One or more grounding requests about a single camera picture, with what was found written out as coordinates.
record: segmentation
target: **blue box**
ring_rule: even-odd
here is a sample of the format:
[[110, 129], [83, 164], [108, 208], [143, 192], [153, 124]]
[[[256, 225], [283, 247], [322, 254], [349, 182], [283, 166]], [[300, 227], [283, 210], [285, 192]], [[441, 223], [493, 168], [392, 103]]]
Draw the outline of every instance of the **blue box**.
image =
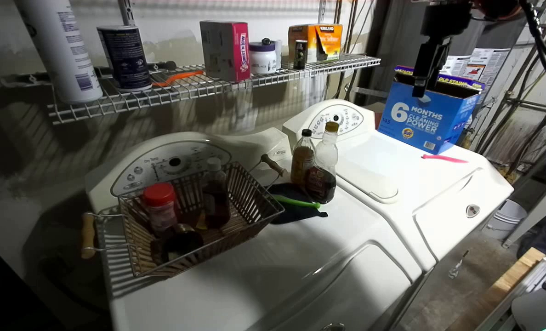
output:
[[461, 136], [478, 103], [480, 81], [439, 76], [423, 98], [412, 98], [412, 70], [397, 68], [379, 131], [417, 149], [439, 155]]

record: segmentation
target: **white appliance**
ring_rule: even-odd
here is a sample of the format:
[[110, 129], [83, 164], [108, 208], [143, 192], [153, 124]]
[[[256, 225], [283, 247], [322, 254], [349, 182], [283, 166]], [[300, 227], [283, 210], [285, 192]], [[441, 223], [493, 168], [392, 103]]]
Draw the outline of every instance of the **white appliance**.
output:
[[[419, 278], [421, 269], [388, 221], [336, 188], [329, 217], [270, 225], [257, 238], [175, 278], [134, 278], [116, 195], [202, 170], [204, 158], [235, 158], [246, 170], [267, 153], [289, 170], [287, 135], [169, 135], [149, 140], [116, 166], [99, 170], [88, 190], [114, 328], [153, 330], [370, 330]], [[270, 184], [267, 166], [254, 175]]]
[[316, 103], [283, 131], [320, 140], [329, 120], [340, 124], [338, 184], [381, 214], [425, 271], [513, 192], [484, 157], [452, 147], [434, 158], [375, 131], [375, 114], [347, 101]]

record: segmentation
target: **red cap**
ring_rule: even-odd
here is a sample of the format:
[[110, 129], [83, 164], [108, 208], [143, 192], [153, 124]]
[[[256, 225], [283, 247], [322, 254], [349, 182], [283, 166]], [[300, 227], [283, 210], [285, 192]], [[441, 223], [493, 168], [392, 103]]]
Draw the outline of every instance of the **red cap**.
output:
[[164, 206], [164, 204], [175, 203], [177, 193], [175, 193], [173, 184], [160, 182], [160, 184], [145, 188], [142, 199], [143, 199], [143, 204], [147, 204], [147, 206]]

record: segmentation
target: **jar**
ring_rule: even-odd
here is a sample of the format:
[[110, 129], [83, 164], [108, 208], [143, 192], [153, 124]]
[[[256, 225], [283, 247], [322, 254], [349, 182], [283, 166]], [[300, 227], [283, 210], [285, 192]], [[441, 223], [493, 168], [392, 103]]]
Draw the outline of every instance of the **jar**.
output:
[[173, 184], [160, 182], [145, 188], [142, 193], [142, 201], [149, 212], [151, 227], [156, 234], [165, 232], [178, 223], [177, 193]]
[[256, 76], [278, 72], [276, 43], [263, 39], [261, 43], [250, 43], [252, 72]]

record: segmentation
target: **white bottle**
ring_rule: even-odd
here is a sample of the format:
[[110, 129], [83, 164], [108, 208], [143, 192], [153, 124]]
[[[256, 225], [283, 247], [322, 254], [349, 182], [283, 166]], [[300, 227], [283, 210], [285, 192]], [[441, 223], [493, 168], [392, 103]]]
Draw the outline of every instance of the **white bottle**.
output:
[[94, 74], [81, 30], [68, 0], [15, 0], [35, 48], [64, 103], [99, 100], [103, 90]]

